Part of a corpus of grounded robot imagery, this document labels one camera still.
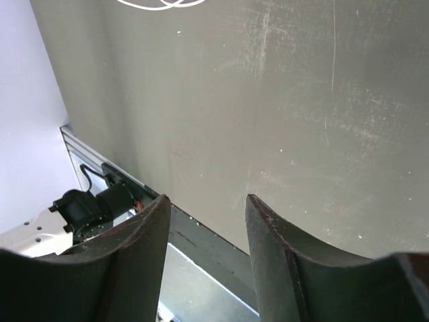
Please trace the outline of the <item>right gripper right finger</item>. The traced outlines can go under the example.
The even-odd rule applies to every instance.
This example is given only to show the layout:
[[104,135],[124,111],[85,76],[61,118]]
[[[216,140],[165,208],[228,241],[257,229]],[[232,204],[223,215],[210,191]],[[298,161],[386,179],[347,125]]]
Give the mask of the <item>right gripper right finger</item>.
[[336,248],[247,196],[245,222],[262,321],[427,321],[428,254],[376,259]]

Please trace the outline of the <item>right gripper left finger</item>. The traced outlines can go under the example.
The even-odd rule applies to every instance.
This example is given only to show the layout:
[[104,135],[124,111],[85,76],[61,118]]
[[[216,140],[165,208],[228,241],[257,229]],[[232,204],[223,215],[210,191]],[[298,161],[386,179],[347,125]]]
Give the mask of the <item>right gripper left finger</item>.
[[59,255],[1,250],[2,321],[155,321],[170,230],[165,195]]

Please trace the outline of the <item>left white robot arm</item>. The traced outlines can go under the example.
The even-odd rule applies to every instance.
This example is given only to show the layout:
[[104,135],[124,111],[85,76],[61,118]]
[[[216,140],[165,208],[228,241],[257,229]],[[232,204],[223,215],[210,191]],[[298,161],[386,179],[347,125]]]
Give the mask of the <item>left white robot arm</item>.
[[148,194],[133,179],[107,163],[101,173],[86,164],[79,168],[88,188],[66,191],[36,217],[2,233],[2,250],[30,258],[59,255],[112,228],[120,216],[143,210]]

